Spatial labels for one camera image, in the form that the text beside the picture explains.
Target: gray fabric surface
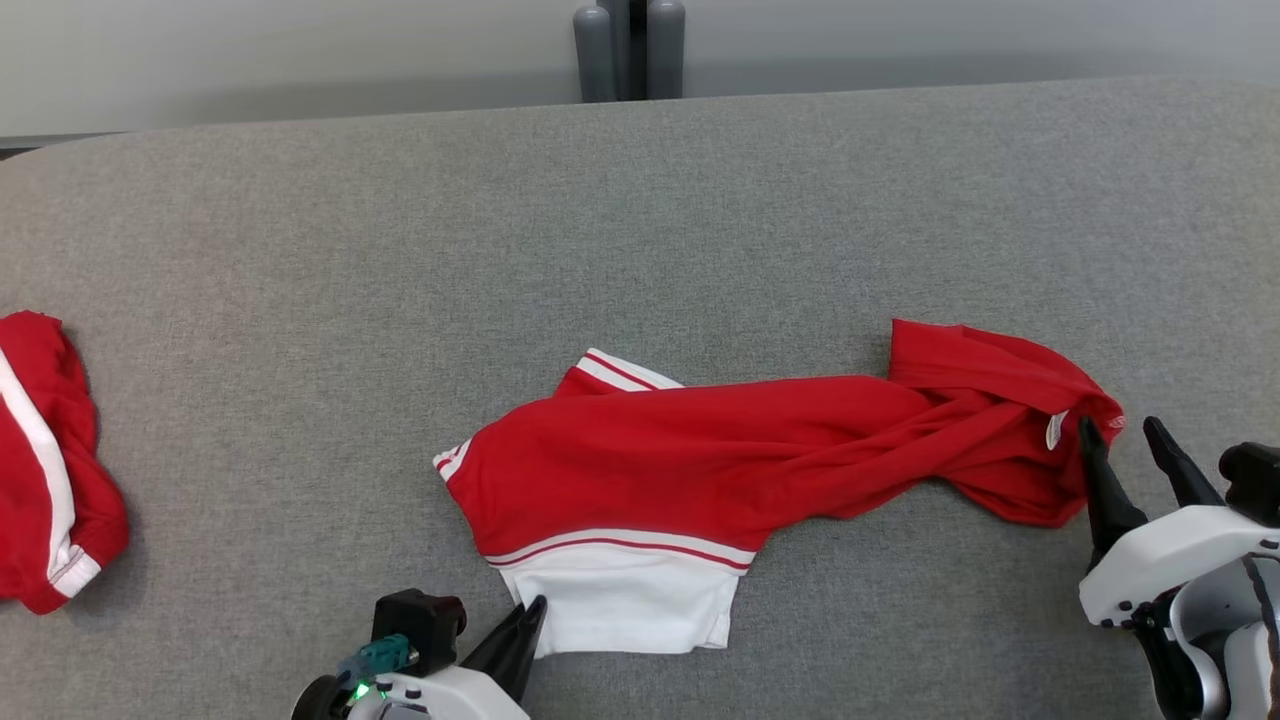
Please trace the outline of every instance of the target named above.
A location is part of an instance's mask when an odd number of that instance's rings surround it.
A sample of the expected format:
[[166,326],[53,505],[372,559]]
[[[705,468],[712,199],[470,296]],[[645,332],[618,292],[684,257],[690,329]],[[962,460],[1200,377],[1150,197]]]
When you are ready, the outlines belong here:
[[[0,313],[65,319],[129,550],[0,605],[4,717],[279,717],[372,602],[508,607],[430,456],[588,346],[883,373],[890,319],[1044,342],[1211,468],[1280,441],[1280,94],[1116,79],[119,136],[0,164]],[[1148,512],[1172,496],[1124,433]],[[726,651],[539,661],[535,717],[1155,717],[1087,524],[924,484],[774,537]]]

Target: red and white shirt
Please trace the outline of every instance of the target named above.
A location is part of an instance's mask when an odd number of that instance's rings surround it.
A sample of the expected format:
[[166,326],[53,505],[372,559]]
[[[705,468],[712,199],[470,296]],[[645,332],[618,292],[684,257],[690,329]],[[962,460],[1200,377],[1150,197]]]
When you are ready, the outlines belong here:
[[0,598],[52,612],[124,550],[124,501],[96,447],[96,411],[61,323],[0,319]]
[[547,596],[539,656],[687,652],[726,646],[737,579],[773,530],[851,518],[924,478],[1061,527],[1084,505],[1083,414],[1107,442],[1124,425],[1061,355],[896,320],[888,379],[686,388],[591,350],[550,397],[435,466],[516,601]]

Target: red fabric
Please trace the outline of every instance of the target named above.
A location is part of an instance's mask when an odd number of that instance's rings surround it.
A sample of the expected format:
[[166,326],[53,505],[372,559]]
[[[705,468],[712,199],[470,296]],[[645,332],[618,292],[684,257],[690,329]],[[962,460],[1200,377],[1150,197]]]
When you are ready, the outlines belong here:
[[74,509],[70,543],[100,566],[128,542],[124,501],[95,457],[96,410],[61,322],[36,313],[3,318],[0,351],[52,436],[24,433],[15,407],[0,400],[0,597],[45,614],[68,598],[49,577],[52,502],[33,443],[56,443]]
[[1107,443],[1124,425],[1119,404],[1046,347],[895,320],[888,379],[612,392],[575,368],[553,397],[476,433],[448,488],[485,556],[594,528],[756,551],[777,528],[851,518],[929,477],[1006,520],[1056,528],[1084,505],[1082,414]]

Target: clothing tag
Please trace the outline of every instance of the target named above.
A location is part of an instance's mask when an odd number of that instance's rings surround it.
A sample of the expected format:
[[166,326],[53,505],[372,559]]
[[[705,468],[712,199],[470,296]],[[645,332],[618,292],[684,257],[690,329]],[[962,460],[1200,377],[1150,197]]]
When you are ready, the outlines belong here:
[[1044,428],[1044,445],[1047,445],[1050,450],[1057,447],[1057,443],[1062,441],[1062,420],[1066,419],[1068,413],[1070,413],[1070,410],[1062,410],[1057,415],[1048,419],[1048,427]]

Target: white wall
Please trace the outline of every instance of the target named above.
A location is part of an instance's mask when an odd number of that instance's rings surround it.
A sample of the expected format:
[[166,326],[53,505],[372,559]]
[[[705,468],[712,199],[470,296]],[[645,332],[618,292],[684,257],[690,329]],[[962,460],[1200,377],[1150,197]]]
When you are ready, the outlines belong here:
[[[1280,81],[1276,0],[685,0],[689,95]],[[0,137],[572,102],[586,0],[4,0]]]

